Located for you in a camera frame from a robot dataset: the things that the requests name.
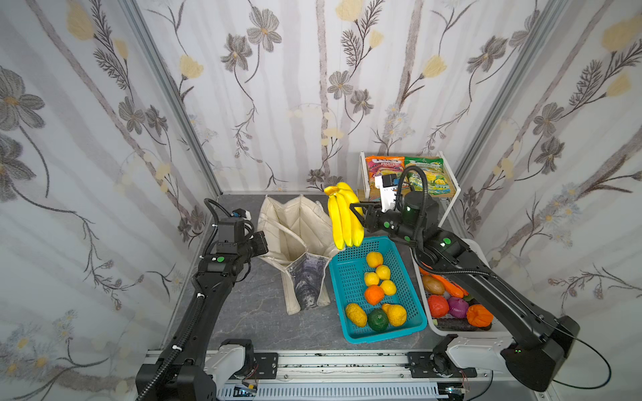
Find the yellow banana bunch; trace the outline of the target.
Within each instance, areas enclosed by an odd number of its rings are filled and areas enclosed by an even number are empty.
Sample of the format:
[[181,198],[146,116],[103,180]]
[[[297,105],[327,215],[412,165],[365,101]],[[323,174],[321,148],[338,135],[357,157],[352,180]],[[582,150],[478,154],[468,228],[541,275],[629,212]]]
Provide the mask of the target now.
[[335,186],[327,186],[324,193],[329,197],[328,210],[332,222],[334,245],[340,250],[346,247],[359,247],[364,240],[364,230],[354,230],[351,227],[350,203],[359,202],[352,188],[339,182]]

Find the yellow lemon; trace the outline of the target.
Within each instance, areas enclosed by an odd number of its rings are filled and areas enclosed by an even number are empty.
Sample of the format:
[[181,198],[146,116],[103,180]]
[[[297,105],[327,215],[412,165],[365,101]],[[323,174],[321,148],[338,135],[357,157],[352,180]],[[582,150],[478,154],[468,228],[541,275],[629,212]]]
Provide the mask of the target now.
[[364,274],[364,283],[367,287],[378,286],[381,282],[381,279],[375,272],[366,272]]
[[394,284],[394,282],[392,282],[391,280],[382,281],[380,284],[380,288],[387,297],[392,297],[397,293],[396,284]]
[[369,252],[366,256],[366,263],[369,268],[376,269],[384,264],[384,257],[380,252]]

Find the cream canvas tote bag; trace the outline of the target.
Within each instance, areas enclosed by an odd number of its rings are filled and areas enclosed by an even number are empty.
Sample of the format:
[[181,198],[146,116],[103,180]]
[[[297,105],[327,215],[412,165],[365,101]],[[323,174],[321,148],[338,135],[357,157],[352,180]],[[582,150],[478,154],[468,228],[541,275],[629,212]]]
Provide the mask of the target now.
[[321,203],[304,195],[284,203],[268,196],[259,212],[258,228],[269,249],[260,259],[281,272],[287,314],[328,306],[324,282],[339,250]]

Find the orange fruit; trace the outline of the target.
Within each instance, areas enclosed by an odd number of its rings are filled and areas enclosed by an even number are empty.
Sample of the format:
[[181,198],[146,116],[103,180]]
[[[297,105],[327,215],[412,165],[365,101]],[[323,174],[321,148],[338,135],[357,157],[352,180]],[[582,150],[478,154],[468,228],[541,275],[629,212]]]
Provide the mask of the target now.
[[384,300],[385,294],[379,285],[370,286],[367,287],[366,291],[364,292],[364,298],[366,302],[368,302],[368,304],[376,306]]

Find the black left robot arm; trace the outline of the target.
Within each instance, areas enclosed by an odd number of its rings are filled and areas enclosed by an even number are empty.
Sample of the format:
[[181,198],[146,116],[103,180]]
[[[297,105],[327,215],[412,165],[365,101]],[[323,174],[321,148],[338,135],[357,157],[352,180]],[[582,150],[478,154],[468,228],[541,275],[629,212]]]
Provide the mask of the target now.
[[249,340],[229,340],[211,359],[207,350],[224,303],[247,277],[252,259],[268,253],[268,243],[244,210],[229,212],[209,198],[204,203],[214,232],[192,276],[194,296],[157,361],[140,367],[135,378],[140,400],[215,400],[230,377],[254,369]]

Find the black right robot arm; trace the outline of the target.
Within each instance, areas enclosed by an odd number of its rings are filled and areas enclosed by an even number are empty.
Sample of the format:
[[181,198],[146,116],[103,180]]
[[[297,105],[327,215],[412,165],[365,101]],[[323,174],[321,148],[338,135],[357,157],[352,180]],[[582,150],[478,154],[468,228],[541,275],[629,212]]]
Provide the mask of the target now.
[[514,343],[500,355],[518,382],[537,392],[555,382],[579,341],[580,325],[569,316],[554,316],[516,292],[466,242],[439,227],[438,206],[427,190],[407,194],[398,190],[388,210],[377,202],[360,202],[355,196],[347,205],[351,222],[368,232],[386,232],[389,239],[408,246],[417,265],[425,265],[439,276],[453,277],[502,323]]

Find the green yellow candy bag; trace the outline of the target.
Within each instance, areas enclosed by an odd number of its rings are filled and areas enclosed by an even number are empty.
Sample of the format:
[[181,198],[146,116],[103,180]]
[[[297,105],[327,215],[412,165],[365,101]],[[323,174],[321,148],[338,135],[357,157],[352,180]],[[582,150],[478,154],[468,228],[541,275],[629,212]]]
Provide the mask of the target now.
[[443,158],[406,157],[405,166],[415,165],[424,171],[431,196],[451,193],[451,186],[444,170]]

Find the teal plastic basket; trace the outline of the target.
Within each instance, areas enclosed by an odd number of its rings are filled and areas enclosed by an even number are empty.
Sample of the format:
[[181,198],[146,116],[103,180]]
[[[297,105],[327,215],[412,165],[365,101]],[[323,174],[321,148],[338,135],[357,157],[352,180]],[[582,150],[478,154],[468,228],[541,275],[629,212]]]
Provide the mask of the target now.
[[329,264],[346,341],[372,344],[421,332],[426,314],[396,244],[387,237],[364,239]]

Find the brown potato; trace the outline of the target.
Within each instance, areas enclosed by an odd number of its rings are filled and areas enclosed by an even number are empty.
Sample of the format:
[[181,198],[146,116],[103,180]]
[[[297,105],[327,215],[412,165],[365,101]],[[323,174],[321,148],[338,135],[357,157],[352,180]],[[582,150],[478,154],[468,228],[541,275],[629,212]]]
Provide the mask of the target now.
[[432,295],[442,296],[446,292],[443,283],[431,275],[424,275],[421,280],[424,289]]

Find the orange carrot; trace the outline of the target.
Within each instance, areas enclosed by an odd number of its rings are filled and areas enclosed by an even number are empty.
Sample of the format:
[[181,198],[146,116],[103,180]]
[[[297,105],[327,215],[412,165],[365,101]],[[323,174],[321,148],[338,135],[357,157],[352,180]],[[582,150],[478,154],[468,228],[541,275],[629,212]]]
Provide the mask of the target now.
[[424,270],[422,268],[420,269],[420,272],[421,272],[421,275],[423,275],[423,276],[432,277],[432,278],[438,280],[443,285],[445,291],[450,296],[464,298],[464,297],[469,295],[469,293],[465,289],[463,289],[459,285],[455,284],[454,282],[450,282],[449,280],[447,280],[446,278],[444,278],[442,276],[439,276],[439,275],[436,275],[436,274],[432,274],[431,272],[428,272],[427,270]]

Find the yellow bumpy citrus left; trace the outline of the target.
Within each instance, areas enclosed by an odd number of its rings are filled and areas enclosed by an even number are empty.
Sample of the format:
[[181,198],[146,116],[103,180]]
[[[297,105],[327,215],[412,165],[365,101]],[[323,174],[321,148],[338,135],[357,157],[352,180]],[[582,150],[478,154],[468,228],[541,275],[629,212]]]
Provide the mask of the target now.
[[345,315],[356,327],[365,327],[368,317],[364,309],[357,303],[350,303],[345,308]]

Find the red tomato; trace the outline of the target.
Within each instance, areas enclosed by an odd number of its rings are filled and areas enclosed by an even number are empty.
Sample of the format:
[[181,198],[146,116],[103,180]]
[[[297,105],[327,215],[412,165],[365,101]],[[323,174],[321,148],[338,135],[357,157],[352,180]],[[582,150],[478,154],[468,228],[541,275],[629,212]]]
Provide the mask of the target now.
[[428,297],[428,305],[433,318],[445,317],[450,311],[448,300],[443,296],[431,295]]

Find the purple onion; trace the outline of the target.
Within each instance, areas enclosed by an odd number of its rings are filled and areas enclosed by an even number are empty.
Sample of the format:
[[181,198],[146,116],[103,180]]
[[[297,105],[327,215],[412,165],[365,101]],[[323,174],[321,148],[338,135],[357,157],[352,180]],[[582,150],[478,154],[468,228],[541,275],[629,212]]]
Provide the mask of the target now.
[[447,299],[449,314],[458,319],[466,319],[467,311],[470,307],[467,301],[459,297],[449,297]]

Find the white plastic basket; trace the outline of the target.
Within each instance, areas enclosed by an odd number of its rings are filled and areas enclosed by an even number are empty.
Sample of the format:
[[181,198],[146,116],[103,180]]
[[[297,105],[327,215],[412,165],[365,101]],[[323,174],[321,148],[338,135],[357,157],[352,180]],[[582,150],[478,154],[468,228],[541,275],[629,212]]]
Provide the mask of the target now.
[[[483,250],[479,246],[479,244],[477,244],[472,239],[463,239],[463,241],[466,242],[469,247],[471,247],[471,250],[473,250],[473,252],[475,252],[478,255],[478,257],[482,260],[482,262],[485,265],[488,265],[488,260],[483,254]],[[422,306],[424,307],[424,310],[425,310],[425,315],[427,318],[427,325],[428,325],[427,327],[429,327],[429,329],[431,329],[432,332],[434,332],[435,334],[441,337],[446,337],[446,335],[448,334],[456,334],[457,336],[469,338],[469,339],[499,339],[499,338],[512,337],[510,332],[508,332],[508,330],[503,326],[503,324],[498,320],[497,317],[493,319],[492,325],[489,330],[481,330],[475,327],[474,331],[451,329],[452,327],[449,328],[450,326],[448,326],[447,324],[445,326],[443,322],[439,321],[438,318],[432,317],[431,311],[429,308],[429,301],[428,301],[431,294],[426,292],[426,290],[423,287],[422,278],[424,277],[424,275],[422,274],[422,270],[418,267],[418,265],[415,262],[412,262],[412,263],[416,274],[415,281],[418,283],[420,287],[420,289],[418,290],[418,293],[419,293],[420,300],[422,302]],[[447,315],[446,317],[442,317],[441,319],[452,321],[450,323],[453,323],[453,324],[455,323],[455,321],[460,322],[461,324],[463,323],[468,324],[468,321],[466,319],[457,319],[454,317],[450,317],[450,315]]]

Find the aluminium rail base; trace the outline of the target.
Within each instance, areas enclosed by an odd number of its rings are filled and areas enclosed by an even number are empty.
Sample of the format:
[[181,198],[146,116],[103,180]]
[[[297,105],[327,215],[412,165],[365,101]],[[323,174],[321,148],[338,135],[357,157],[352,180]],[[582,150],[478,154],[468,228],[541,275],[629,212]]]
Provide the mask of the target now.
[[202,368],[189,365],[147,395],[149,400],[557,400],[508,374],[463,369],[443,378],[428,351],[256,351],[241,345],[210,350]]

